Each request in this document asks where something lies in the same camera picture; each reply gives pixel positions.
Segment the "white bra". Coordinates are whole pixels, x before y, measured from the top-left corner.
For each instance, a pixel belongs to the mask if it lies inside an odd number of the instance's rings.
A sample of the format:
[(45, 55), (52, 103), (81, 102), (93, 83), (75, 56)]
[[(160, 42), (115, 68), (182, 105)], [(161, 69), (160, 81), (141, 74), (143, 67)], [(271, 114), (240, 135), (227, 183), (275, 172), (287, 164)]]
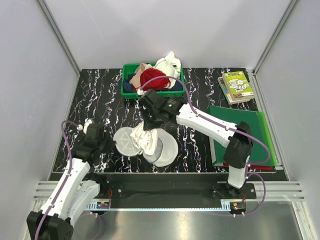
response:
[(130, 138), (133, 145), (138, 148), (139, 154), (153, 155), (158, 144), (157, 129), (144, 130), (144, 122), (142, 121), (132, 129)]

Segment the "white mesh laundry bag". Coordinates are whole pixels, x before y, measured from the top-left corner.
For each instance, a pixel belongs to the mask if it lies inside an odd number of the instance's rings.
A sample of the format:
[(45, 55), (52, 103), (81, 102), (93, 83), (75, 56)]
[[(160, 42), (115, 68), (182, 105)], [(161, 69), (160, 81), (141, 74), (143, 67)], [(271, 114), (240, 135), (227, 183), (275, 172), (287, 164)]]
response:
[(158, 141), (153, 155), (145, 153), (139, 154), (139, 150), (134, 146), (130, 133), (132, 127), (122, 127), (117, 130), (113, 136), (117, 151), (126, 157), (135, 157), (142, 155), (150, 164), (156, 167), (165, 167), (172, 164), (178, 155), (178, 143), (174, 137), (161, 128), (157, 128)]

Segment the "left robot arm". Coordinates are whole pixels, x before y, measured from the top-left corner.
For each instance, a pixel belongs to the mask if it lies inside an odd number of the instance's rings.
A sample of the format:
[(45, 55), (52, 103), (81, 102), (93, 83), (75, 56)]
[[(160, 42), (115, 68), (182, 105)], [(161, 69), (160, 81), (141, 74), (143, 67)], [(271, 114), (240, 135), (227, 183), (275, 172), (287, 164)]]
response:
[(94, 198), (112, 197), (104, 175), (91, 171), (101, 154), (115, 145), (105, 126), (87, 120), (77, 125), (78, 143), (67, 147), (69, 160), (55, 189), (40, 208), (31, 211), (26, 223), (32, 240), (70, 240), (82, 212)]

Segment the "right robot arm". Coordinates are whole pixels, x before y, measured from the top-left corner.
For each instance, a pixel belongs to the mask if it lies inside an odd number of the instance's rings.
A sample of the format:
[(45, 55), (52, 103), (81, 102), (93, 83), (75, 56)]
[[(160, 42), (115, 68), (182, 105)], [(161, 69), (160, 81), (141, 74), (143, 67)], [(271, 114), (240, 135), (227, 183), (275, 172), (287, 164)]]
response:
[(138, 104), (144, 130), (153, 130), (172, 122), (192, 128), (222, 145), (225, 148), (223, 159), (228, 164), (228, 178), (225, 184), (213, 184), (212, 191), (220, 199), (242, 197), (247, 181), (247, 163), (253, 148), (253, 141), (248, 137), (251, 129), (247, 123), (221, 120), (196, 109), (182, 97), (164, 98), (153, 89), (143, 93)]

